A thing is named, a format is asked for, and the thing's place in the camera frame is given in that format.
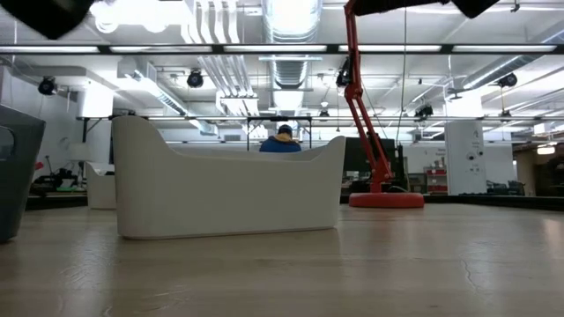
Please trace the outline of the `dark grey plastic bin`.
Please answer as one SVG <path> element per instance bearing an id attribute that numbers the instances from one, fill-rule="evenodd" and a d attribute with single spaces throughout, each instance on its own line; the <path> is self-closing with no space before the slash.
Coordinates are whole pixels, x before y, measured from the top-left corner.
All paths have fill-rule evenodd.
<path id="1" fill-rule="evenodd" d="M 0 243 L 17 236 L 46 123 L 0 105 Z"/>

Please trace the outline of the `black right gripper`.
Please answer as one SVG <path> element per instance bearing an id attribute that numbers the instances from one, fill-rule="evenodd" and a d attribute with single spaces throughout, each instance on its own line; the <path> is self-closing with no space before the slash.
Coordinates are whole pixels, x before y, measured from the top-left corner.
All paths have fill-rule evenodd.
<path id="1" fill-rule="evenodd" d="M 353 14 L 365 16 L 427 4 L 448 4 L 449 0 L 353 0 Z"/>

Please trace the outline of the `person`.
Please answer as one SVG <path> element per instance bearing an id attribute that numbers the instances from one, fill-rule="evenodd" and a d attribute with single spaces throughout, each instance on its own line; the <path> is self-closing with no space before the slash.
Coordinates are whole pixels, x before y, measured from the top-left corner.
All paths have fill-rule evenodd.
<path id="1" fill-rule="evenodd" d="M 293 129 L 284 124 L 278 128 L 276 135 L 270 136 L 261 144 L 259 151 L 269 153 L 299 152 L 301 146 L 293 139 Z"/>

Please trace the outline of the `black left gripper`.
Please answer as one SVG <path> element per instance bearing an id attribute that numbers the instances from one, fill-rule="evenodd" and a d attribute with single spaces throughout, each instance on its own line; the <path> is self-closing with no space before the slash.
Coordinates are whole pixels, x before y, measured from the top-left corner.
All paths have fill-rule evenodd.
<path id="1" fill-rule="evenodd" d="M 80 26 L 95 0 L 0 0 L 15 19 L 49 40 Z"/>

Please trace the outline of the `white pillar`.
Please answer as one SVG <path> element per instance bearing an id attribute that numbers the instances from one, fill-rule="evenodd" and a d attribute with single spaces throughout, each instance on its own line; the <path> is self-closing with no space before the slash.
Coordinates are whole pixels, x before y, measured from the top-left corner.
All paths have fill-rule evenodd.
<path id="1" fill-rule="evenodd" d="M 484 194 L 486 161 L 481 122 L 447 122 L 445 144 L 449 195 Z"/>

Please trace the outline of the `silver ventilation duct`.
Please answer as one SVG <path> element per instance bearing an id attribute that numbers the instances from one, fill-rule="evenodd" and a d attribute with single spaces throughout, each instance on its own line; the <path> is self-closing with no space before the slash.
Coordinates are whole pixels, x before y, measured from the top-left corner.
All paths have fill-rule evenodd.
<path id="1" fill-rule="evenodd" d="M 323 0 L 261 0 L 263 33 L 268 43 L 310 44 L 316 40 Z M 271 62 L 274 83 L 281 89 L 300 89 L 308 62 Z"/>

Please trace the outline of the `black aluminium table frame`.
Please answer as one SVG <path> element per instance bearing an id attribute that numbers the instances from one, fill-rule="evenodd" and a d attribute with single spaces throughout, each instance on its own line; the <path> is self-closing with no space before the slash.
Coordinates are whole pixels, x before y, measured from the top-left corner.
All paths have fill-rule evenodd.
<path id="1" fill-rule="evenodd" d="M 564 55 L 564 44 L 361 44 L 364 55 Z M 0 55 L 344 55 L 343 44 L 0 45 Z M 459 195 L 430 203 L 557 210 L 564 198 Z"/>

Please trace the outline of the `red desk lamp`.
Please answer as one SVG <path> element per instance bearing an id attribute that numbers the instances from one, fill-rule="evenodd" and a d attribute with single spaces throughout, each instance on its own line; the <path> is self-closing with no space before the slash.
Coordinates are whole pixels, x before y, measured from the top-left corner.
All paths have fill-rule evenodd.
<path id="1" fill-rule="evenodd" d="M 370 190 L 367 193 L 352 193 L 349 196 L 349 205 L 356 208 L 381 208 L 381 209 L 408 209 L 422 208 L 425 205 L 421 194 L 409 192 L 386 193 L 382 185 L 393 176 L 390 162 L 382 147 L 381 139 L 375 132 L 363 102 L 363 88 L 360 73 L 360 47 L 354 6 L 360 0 L 348 0 L 344 6 L 345 27 L 348 54 L 348 84 L 345 88 L 345 100 L 351 110 L 352 117 L 360 141 L 363 145 L 369 165 L 371 167 Z"/>

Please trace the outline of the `white plastic bin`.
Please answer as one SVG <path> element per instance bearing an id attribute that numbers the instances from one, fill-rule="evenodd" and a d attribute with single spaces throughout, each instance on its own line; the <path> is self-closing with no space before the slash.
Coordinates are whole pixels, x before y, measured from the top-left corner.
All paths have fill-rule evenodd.
<path id="1" fill-rule="evenodd" d="M 112 121 L 117 231 L 151 240 L 329 229 L 345 138 L 296 153 L 174 149 L 146 119 Z"/>
<path id="2" fill-rule="evenodd" d="M 87 203 L 91 210 L 114 210 L 115 167 L 110 164 L 85 163 Z"/>

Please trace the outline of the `red shelf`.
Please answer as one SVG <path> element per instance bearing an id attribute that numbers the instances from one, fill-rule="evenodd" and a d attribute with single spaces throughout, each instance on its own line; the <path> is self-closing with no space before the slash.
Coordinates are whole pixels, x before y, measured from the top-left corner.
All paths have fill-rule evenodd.
<path id="1" fill-rule="evenodd" d="M 449 192 L 447 170 L 444 167 L 425 167 L 427 193 L 446 195 Z"/>

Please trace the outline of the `white table lamp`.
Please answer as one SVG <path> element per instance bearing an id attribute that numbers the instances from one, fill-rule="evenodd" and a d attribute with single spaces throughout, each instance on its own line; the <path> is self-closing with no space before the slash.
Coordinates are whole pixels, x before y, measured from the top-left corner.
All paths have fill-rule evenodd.
<path id="1" fill-rule="evenodd" d="M 85 172 L 85 163 L 92 161 L 92 153 L 87 143 L 70 144 L 68 148 L 68 159 L 77 163 L 79 168 L 79 176 L 83 176 Z"/>

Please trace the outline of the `black screen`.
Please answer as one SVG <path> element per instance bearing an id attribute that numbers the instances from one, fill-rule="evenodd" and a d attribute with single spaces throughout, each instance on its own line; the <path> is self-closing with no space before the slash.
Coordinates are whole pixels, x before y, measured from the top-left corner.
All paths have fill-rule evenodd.
<path id="1" fill-rule="evenodd" d="M 345 143 L 345 160 L 343 165 L 343 180 L 351 181 L 349 186 L 350 193 L 367 193 L 372 184 L 372 171 L 362 142 L 358 137 L 347 137 Z M 382 184 L 384 192 L 394 192 L 392 187 L 402 187 L 400 173 L 397 171 L 396 147 L 393 139 L 380 140 L 387 160 L 390 163 L 390 170 L 393 173 L 390 179 Z"/>

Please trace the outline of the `black folding table frame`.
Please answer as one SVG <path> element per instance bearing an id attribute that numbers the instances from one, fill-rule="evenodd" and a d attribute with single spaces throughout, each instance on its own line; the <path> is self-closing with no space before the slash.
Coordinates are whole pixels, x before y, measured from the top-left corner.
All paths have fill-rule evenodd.
<path id="1" fill-rule="evenodd" d="M 289 122 L 289 121 L 306 121 L 308 123 L 307 132 L 308 132 L 308 145 L 309 148 L 313 148 L 313 138 L 312 138 L 312 117 L 311 116 L 283 116 L 283 115 L 273 115 L 273 116 L 247 116 L 245 118 L 246 122 L 246 134 L 247 134 L 247 151 L 250 149 L 250 124 L 252 122 L 259 122 L 262 123 L 263 121 L 267 122 Z"/>

